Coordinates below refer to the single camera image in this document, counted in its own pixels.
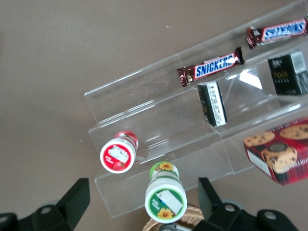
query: acrylic tier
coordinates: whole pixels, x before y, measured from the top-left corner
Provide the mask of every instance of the acrylic tier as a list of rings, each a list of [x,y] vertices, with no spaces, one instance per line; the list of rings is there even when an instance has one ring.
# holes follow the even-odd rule
[[[307,1],[296,1],[85,93],[98,123],[90,129],[98,152],[121,130],[132,130],[140,141],[136,162],[130,171],[115,175],[102,168],[95,179],[111,216],[144,206],[148,174],[155,162],[172,161],[181,173],[185,190],[189,190],[197,186],[198,177],[216,180],[251,168],[243,138],[308,115],[307,96],[276,94],[267,63],[268,58],[300,50],[308,66],[308,37],[253,50],[246,41],[249,26],[265,27],[292,21],[305,16],[307,11]],[[199,81],[217,81],[225,103],[228,123],[213,128],[202,112],[196,89],[198,81],[183,88],[176,70],[230,53],[238,46],[242,47],[245,65]]]

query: white bottle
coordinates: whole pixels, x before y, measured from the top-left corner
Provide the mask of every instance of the white bottle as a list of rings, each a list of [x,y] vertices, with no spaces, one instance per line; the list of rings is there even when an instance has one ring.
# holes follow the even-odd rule
[[[150,170],[150,179],[144,203],[148,215],[165,224],[179,220],[187,209],[187,198],[175,165],[156,163]]]

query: red label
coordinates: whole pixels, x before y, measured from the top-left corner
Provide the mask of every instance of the red label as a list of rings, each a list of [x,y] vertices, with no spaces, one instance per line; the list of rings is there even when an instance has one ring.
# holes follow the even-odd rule
[[[103,161],[113,171],[122,171],[130,165],[131,153],[125,146],[113,144],[105,149]]]
[[[133,145],[135,146],[135,148],[138,147],[138,138],[133,132],[131,132],[131,131],[121,131],[121,132],[119,132],[115,135],[115,138],[125,139],[125,137],[131,138],[132,141],[134,142]]]

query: chocolate bar wrapper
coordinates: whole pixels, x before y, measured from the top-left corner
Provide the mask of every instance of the chocolate bar wrapper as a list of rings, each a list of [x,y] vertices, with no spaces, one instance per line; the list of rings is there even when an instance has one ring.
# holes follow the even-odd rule
[[[242,48],[238,47],[235,52],[220,56],[198,65],[179,68],[177,71],[183,87],[199,79],[224,71],[235,65],[244,64]]]
[[[294,36],[306,35],[308,33],[307,18],[282,23],[274,26],[256,29],[247,29],[247,41],[249,48],[253,49],[257,45],[265,45],[281,39],[288,39]]]

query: gray floor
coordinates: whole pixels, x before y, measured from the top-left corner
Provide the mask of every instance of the gray floor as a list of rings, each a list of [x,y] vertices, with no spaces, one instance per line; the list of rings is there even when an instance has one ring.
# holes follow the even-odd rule
[[[101,164],[83,93],[288,2],[0,0],[0,213],[22,218],[87,177],[77,231],[141,230],[144,209],[110,218],[94,185]],[[280,187],[254,168],[213,184],[252,214],[276,209],[307,230],[307,180]]]

